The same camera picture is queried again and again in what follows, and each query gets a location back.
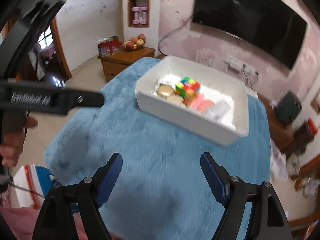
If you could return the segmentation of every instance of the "black speaker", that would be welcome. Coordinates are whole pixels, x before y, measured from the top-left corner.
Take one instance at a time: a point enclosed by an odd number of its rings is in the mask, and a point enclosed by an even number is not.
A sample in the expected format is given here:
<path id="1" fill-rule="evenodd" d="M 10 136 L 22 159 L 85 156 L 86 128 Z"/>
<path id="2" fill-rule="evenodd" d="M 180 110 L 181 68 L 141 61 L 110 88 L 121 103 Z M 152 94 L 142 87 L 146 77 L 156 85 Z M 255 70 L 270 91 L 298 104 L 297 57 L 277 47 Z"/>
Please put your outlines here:
<path id="1" fill-rule="evenodd" d="M 283 124 L 290 124 L 301 112 L 301 102 L 289 91 L 275 107 L 276 117 Z"/>

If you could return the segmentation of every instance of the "window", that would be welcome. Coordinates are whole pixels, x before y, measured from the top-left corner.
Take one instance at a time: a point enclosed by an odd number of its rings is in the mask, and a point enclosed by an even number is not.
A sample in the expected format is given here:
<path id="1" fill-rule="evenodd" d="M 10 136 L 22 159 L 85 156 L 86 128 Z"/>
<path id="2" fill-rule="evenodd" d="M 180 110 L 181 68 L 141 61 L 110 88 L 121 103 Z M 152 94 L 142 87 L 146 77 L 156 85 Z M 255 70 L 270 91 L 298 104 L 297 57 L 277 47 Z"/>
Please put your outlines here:
<path id="1" fill-rule="evenodd" d="M 38 41 L 41 46 L 41 49 L 44 49 L 45 47 L 53 43 L 50 26 L 45 32 L 41 33 Z"/>

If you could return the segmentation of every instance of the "white plastic bin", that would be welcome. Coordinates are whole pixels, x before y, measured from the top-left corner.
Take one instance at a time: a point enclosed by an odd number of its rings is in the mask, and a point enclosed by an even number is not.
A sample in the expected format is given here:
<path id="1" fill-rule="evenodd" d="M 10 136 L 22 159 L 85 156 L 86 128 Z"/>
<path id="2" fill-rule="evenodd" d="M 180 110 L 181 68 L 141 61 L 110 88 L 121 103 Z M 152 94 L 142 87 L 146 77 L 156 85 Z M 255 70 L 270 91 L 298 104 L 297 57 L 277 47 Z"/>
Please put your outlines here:
<path id="1" fill-rule="evenodd" d="M 235 129 L 155 95 L 158 81 L 168 74 L 181 78 L 188 76 L 201 85 L 230 96 L 234 103 L 232 123 Z M 142 111 L 219 144 L 227 146 L 249 134 L 248 98 L 244 83 L 205 65 L 179 57 L 166 57 L 137 81 L 135 95 Z"/>

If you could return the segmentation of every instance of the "pink wall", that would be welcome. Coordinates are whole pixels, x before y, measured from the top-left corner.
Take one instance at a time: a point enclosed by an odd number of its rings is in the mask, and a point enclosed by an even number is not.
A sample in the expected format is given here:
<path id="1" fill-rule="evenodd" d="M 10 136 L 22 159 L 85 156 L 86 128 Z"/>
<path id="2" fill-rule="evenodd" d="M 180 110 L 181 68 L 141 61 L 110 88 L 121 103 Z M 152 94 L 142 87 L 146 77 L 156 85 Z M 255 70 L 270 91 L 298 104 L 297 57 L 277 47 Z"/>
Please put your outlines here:
<path id="1" fill-rule="evenodd" d="M 300 99 L 308 93 L 320 72 L 320 27 L 301 0 L 283 0 L 308 23 L 300 55 L 292 71 L 263 50 L 211 27 L 188 23 L 165 39 L 161 51 L 225 71 L 227 55 L 234 56 L 260 73 L 254 88 L 269 99 L 292 90 Z M 160 38 L 189 19 L 194 0 L 161 0 Z"/>

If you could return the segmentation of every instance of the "tiled floor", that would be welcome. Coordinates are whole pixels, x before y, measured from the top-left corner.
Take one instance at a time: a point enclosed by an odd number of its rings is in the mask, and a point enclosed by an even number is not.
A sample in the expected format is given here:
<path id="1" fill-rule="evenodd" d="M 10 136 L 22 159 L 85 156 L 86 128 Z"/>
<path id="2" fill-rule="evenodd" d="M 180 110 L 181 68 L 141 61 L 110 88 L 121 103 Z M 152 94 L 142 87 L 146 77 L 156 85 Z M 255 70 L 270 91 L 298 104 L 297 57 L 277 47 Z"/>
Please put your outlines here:
<path id="1" fill-rule="evenodd" d="M 73 78 L 67 82 L 68 87 L 86 90 L 99 90 L 105 84 L 105 78 L 101 67 L 101 61 L 94 57 L 75 69 Z M 77 110 L 72 110 L 68 116 L 61 117 L 48 114 L 33 114 L 38 119 L 39 125 L 36 129 L 29 130 L 24 144 L 24 152 L 19 158 L 18 165 L 13 169 L 15 173 L 18 168 L 26 164 L 45 166 L 42 158 L 43 152 L 50 144 L 54 136 L 63 125 L 71 118 Z M 284 210 L 288 212 L 288 219 L 294 220 L 305 217 L 314 212 L 316 198 L 305 198 L 302 192 L 296 193 L 293 189 L 294 182 L 278 181 L 273 183 Z M 12 204 L 16 206 L 14 194 Z"/>

